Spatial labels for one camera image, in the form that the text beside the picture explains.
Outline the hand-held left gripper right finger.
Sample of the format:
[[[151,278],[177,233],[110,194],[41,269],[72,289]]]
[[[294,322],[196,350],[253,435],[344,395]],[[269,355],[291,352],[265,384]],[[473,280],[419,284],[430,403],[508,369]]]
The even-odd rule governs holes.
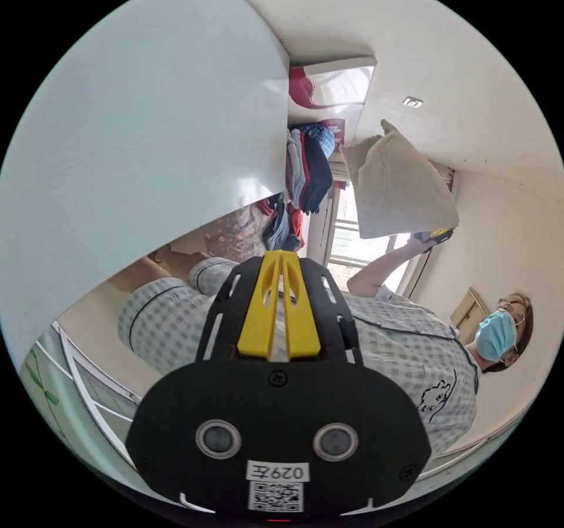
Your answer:
[[[281,253],[288,359],[315,358],[321,351],[306,282],[296,253]]]

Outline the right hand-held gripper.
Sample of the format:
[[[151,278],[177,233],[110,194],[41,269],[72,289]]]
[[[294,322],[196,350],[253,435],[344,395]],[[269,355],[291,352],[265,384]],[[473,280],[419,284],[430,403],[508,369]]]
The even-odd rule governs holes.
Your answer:
[[[420,240],[434,239],[435,245],[438,245],[449,240],[452,237],[453,233],[454,233],[453,228],[445,228],[436,231],[418,232],[416,233],[416,235],[421,236]]]

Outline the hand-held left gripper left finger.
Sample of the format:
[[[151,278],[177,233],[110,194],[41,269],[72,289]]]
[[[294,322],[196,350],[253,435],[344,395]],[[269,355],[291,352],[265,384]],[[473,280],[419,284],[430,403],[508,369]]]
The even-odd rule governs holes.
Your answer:
[[[268,251],[258,268],[237,350],[243,357],[270,357],[274,344],[281,251]]]

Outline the person's right hand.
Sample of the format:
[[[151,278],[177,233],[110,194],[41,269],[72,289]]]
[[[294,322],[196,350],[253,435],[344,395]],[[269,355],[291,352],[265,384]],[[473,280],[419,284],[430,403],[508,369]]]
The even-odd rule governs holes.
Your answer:
[[[406,243],[406,248],[411,257],[426,253],[435,245],[434,239],[420,240],[421,236],[412,234]]]

